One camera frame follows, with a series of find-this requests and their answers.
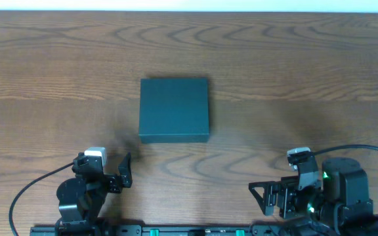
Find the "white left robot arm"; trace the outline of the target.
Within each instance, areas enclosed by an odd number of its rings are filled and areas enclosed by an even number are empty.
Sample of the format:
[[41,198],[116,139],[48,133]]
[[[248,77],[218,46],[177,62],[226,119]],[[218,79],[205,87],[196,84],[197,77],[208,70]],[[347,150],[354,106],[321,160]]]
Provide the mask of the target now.
[[118,165],[117,174],[104,173],[103,160],[103,153],[89,151],[79,153],[73,160],[75,177],[62,182],[56,191],[61,217],[55,223],[55,235],[116,234],[115,228],[98,215],[109,193],[120,194],[132,186],[131,154],[126,154]]

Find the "black fabric storage box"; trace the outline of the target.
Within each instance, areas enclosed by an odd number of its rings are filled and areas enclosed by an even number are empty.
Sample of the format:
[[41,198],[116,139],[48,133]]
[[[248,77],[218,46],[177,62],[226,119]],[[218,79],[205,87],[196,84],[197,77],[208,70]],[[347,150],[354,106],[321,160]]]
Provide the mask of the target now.
[[141,79],[138,135],[143,144],[207,142],[208,80]]

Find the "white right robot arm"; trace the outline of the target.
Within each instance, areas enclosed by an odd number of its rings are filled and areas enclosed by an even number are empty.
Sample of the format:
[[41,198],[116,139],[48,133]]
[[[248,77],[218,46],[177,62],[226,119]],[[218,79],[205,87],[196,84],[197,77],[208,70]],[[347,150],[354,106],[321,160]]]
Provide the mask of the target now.
[[278,207],[285,220],[304,218],[303,225],[281,229],[282,235],[323,235],[325,229],[336,235],[378,235],[378,214],[359,162],[338,157],[319,167],[315,156],[307,147],[289,150],[287,160],[297,175],[248,185],[262,213],[270,216]]

